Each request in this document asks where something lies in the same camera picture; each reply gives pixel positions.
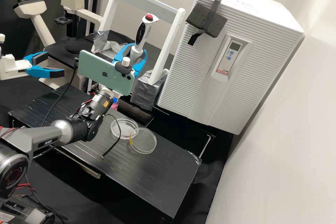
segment black table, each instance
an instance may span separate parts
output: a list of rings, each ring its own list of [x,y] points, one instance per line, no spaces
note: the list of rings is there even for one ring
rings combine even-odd
[[[38,127],[63,88],[34,99],[10,112],[10,115],[28,127]],[[70,87],[51,112],[46,125],[53,120],[65,118],[87,99],[85,93]],[[116,117],[123,116],[111,109],[109,113]],[[174,218],[200,166],[200,159],[156,134],[158,143],[151,154],[139,154],[132,149],[127,140],[121,140],[110,154],[101,160],[100,154],[116,140],[110,131],[111,121],[110,117],[104,119],[93,141],[79,141],[62,148],[106,174],[162,213]]]

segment green smartphone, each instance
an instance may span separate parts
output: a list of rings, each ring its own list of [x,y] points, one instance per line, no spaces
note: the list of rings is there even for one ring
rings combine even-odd
[[[114,65],[115,63],[112,64],[88,51],[82,50],[79,53],[79,74],[127,96],[134,82],[134,70],[123,75]]]

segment black strap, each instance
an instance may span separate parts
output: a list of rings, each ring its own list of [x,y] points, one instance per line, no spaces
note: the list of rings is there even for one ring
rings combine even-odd
[[[218,6],[220,4],[221,0],[214,0],[214,2],[212,3],[212,6],[210,8],[210,11],[205,19],[205,21],[203,22],[202,24],[202,28],[198,30],[198,32],[196,32],[194,35],[192,35],[188,41],[188,44],[189,45],[194,45],[196,39],[201,36],[203,33],[205,33],[207,31],[207,29],[209,28],[211,22],[212,22],[212,19],[214,18],[216,12],[217,12],[217,9],[218,9]]]

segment display screen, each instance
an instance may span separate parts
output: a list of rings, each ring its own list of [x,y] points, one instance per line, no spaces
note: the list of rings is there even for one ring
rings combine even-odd
[[[230,49],[232,49],[232,50],[238,51],[239,48],[240,48],[239,44],[236,44],[236,43],[232,42],[231,45],[230,45]]]

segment petri dish lid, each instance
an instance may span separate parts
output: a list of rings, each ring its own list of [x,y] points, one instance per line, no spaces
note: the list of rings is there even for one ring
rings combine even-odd
[[[138,128],[138,124],[134,120],[130,118],[118,118],[117,121],[121,129],[120,139],[127,140],[130,138],[130,135],[132,137],[136,136],[134,135],[136,134],[134,130]],[[119,127],[118,127],[117,121],[114,120],[111,123],[111,132],[116,138],[119,137]]]
[[[152,153],[156,148],[156,137],[147,128],[137,128],[129,135],[133,149],[141,154]]]

